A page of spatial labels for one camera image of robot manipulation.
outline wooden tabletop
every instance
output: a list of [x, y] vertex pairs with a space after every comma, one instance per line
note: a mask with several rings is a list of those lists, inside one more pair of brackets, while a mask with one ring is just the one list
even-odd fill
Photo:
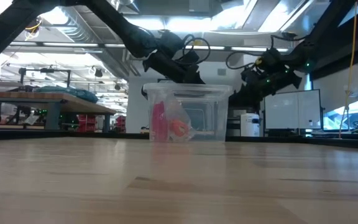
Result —
[[115, 114], [116, 111], [105, 106], [97, 105], [73, 95], [65, 93], [26, 93], [26, 92], [0, 92], [0, 98], [5, 99], [34, 99], [31, 103], [12, 103], [20, 106], [29, 106], [47, 110], [47, 104], [38, 103], [37, 100], [64, 100], [66, 103], [62, 104], [62, 112], [77, 112], [77, 113], [110, 113]]
[[354, 224], [358, 149], [0, 141], [0, 223]]

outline window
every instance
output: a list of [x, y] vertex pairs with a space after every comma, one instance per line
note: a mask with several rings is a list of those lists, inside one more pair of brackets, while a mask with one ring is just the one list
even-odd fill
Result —
[[[324, 114], [324, 130], [339, 130], [343, 110], [344, 107], [341, 107]], [[357, 128], [355, 127], [356, 121], [358, 121], [358, 101], [349, 105], [349, 120], [345, 114], [342, 130], [347, 130], [349, 125], [351, 129]]]

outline pink object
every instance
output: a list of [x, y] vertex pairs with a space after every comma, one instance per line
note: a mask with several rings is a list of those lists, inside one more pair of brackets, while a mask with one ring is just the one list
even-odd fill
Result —
[[168, 141], [168, 122], [165, 116], [164, 102], [154, 104], [150, 134], [154, 141]]

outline ceiling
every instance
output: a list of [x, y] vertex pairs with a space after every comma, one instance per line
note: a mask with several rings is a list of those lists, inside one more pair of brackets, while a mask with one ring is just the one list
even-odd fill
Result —
[[[170, 29], [180, 37], [192, 33], [205, 38], [213, 46], [270, 46], [272, 32], [309, 34], [330, 0], [112, 0], [126, 19], [158, 35], [160, 29]], [[0, 0], [0, 13], [11, 0]], [[38, 33], [23, 32], [16, 41], [104, 43], [122, 41], [87, 7], [60, 7], [43, 14]], [[276, 47], [288, 49], [290, 42], [276, 41]], [[208, 61], [224, 62], [229, 52], [213, 51]], [[55, 67], [73, 70], [73, 80], [103, 81], [103, 85], [73, 84], [91, 91], [112, 91], [118, 83], [127, 88], [131, 76], [147, 75], [133, 61], [126, 49], [89, 49], [81, 47], [8, 47], [0, 55], [1, 78], [18, 78], [18, 67]], [[94, 68], [103, 70], [103, 77], [94, 76]], [[56, 80], [67, 75], [48, 74]]]

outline orange object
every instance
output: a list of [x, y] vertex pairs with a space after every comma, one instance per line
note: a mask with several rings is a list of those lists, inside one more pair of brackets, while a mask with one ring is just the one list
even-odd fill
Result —
[[170, 122], [170, 130], [173, 131], [178, 137], [183, 137], [184, 135], [189, 134], [189, 127], [187, 124], [177, 119]]

